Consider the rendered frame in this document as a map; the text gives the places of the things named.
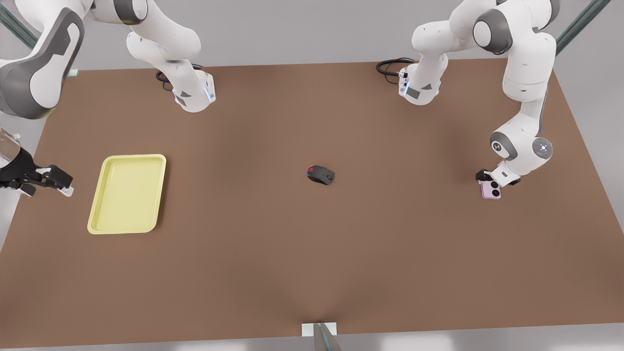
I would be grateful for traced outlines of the yellow plastic tray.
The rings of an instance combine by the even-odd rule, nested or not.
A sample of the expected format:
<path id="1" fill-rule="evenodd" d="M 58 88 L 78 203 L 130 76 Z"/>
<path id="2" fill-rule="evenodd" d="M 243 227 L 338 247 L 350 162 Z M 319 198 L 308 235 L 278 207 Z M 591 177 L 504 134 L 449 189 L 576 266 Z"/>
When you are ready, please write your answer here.
<path id="1" fill-rule="evenodd" d="M 107 157 L 87 230 L 94 235 L 149 233 L 157 224 L 166 171 L 162 154 Z"/>

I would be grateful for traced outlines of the black computer mouse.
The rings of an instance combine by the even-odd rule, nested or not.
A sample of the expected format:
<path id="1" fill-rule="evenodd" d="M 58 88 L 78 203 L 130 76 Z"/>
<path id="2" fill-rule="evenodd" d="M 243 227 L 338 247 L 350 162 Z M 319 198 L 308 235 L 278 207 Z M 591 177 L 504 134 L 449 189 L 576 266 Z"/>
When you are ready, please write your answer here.
<path id="1" fill-rule="evenodd" d="M 335 173 L 322 166 L 310 166 L 306 171 L 307 177 L 313 182 L 329 185 L 334 181 Z"/>

